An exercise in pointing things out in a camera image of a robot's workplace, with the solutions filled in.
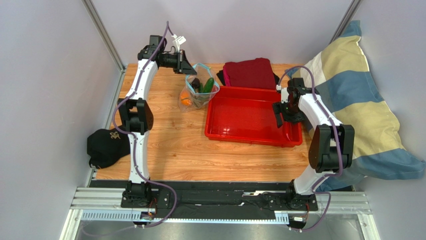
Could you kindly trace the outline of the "clear zip top bag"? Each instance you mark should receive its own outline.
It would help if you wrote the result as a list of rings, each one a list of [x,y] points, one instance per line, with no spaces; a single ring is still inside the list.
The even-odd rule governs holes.
[[[202,63],[196,63],[192,67],[196,74],[185,76],[184,88],[177,101],[181,112],[204,108],[220,91],[216,73],[211,67]]]

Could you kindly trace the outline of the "green cucumber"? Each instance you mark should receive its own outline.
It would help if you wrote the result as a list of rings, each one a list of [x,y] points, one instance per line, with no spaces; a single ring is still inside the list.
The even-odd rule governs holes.
[[[203,94],[211,93],[214,85],[215,85],[215,79],[213,77],[210,77],[206,81],[205,85],[203,86],[202,93]]]

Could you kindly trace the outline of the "orange fruit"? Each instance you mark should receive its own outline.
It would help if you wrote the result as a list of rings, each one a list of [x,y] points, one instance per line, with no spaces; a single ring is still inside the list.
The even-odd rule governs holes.
[[[183,106],[191,106],[192,105],[192,101],[191,101],[191,95],[186,91],[182,91],[179,95],[179,99],[180,102]]]

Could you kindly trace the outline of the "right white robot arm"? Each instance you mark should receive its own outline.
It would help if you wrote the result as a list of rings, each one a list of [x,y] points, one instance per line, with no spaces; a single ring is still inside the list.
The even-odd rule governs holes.
[[[284,204],[291,210],[308,207],[317,188],[328,178],[338,177],[352,164],[355,129],[343,124],[326,108],[320,93],[292,78],[287,87],[276,85],[281,100],[272,105],[277,127],[283,122],[309,121],[314,133],[308,150],[309,165],[293,179],[285,192]]]

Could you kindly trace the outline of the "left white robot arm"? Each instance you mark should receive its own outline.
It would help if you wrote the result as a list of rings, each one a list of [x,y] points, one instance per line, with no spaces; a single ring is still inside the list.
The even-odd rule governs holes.
[[[192,75],[196,71],[180,48],[186,39],[173,35],[173,52],[165,50],[166,38],[151,35],[149,44],[137,55],[138,69],[125,98],[118,100],[118,111],[130,143],[131,170],[121,207],[147,208],[154,202],[152,181],[148,168],[148,139],[154,125],[154,115],[148,104],[148,95],[160,67],[171,68],[176,74]]]

